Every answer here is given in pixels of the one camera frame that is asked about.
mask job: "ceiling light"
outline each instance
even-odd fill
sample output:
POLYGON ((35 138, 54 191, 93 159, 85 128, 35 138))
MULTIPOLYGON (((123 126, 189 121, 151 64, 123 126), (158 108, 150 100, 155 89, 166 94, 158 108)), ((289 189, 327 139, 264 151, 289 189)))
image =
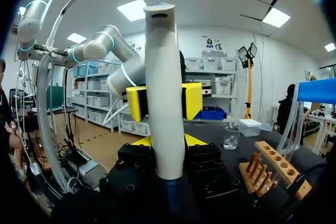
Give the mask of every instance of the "ceiling light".
POLYGON ((68 39, 68 40, 71 40, 71 41, 73 41, 73 42, 76 42, 76 43, 81 43, 81 42, 83 42, 84 40, 86 40, 85 37, 80 36, 79 34, 75 34, 75 33, 71 34, 67 39, 68 39))
POLYGON ((136 0, 118 7, 118 10, 130 21, 145 18, 143 8, 146 6, 144 0, 136 0))
POLYGON ((25 12, 26 12, 26 8, 25 7, 20 7, 19 11, 18 11, 18 15, 23 16, 25 12))
POLYGON ((272 8, 262 22, 280 28, 290 19, 287 14, 272 8))
POLYGON ((336 49, 334 43, 330 43, 330 44, 326 45, 324 48, 325 48, 326 51, 328 51, 328 52, 330 52, 330 51, 334 51, 334 50, 336 49))

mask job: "wooden test tube rack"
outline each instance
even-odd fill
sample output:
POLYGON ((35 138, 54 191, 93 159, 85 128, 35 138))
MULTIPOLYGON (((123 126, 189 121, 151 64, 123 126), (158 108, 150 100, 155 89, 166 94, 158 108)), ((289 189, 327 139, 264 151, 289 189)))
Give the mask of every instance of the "wooden test tube rack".
MULTIPOLYGON (((275 149, 265 141, 255 143, 260 152, 270 161, 272 166, 279 172, 286 184, 290 185, 300 174, 288 163, 275 149)), ((305 180, 296 193, 298 199, 302 199, 311 190, 311 185, 305 180)))
POLYGON ((278 182, 273 182, 270 178, 272 172, 268 172, 266 169, 267 166, 261 164, 260 153, 254 153, 250 162, 239 164, 239 170, 249 194, 255 192, 261 196, 277 186, 278 182))

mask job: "white ceiling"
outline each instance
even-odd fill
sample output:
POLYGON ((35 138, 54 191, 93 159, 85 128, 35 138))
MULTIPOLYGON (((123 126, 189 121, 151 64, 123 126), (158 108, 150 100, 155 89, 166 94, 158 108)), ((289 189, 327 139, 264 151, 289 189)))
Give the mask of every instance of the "white ceiling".
MULTIPOLYGON (((53 1, 38 42, 46 41, 55 19, 67 1, 53 1)), ((106 24, 116 25, 124 36, 144 31, 144 19, 130 22, 117 10, 118 6, 131 1, 134 0, 77 1, 62 20, 55 38, 55 46, 66 48, 73 45, 74 43, 66 39, 72 33, 90 38, 106 24)), ((333 39, 322 12, 313 0, 278 0, 275 8, 291 16, 291 19, 279 29, 248 18, 263 19, 272 0, 145 0, 145 2, 176 4, 176 23, 180 27, 237 28, 271 36, 305 51, 317 60, 336 58, 336 51, 326 52, 324 49, 324 46, 333 42, 333 39)))

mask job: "yellow tripod stand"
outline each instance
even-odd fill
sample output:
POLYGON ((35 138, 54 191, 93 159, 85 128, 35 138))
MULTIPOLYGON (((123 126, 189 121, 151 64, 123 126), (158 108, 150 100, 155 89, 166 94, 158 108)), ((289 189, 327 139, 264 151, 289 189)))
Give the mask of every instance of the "yellow tripod stand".
POLYGON ((244 119, 251 119, 251 97, 252 97, 252 67, 251 59, 247 59, 248 64, 248 93, 246 104, 246 113, 244 119))
POLYGON ((251 119, 251 97, 252 97, 252 66, 253 66, 253 58, 257 53, 257 47, 254 43, 251 43, 251 46, 248 50, 245 47, 242 47, 238 50, 238 55, 240 58, 241 64, 243 68, 248 69, 248 94, 247 94, 247 102, 246 104, 246 113, 244 119, 251 119))

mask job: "glass beaker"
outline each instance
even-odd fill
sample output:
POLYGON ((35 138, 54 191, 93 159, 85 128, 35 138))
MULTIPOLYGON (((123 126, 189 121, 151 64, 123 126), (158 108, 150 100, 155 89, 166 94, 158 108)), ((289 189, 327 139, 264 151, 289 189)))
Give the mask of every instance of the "glass beaker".
POLYGON ((237 148, 239 140, 239 127, 237 126, 226 126, 224 133, 224 144, 223 147, 226 150, 234 150, 237 148))

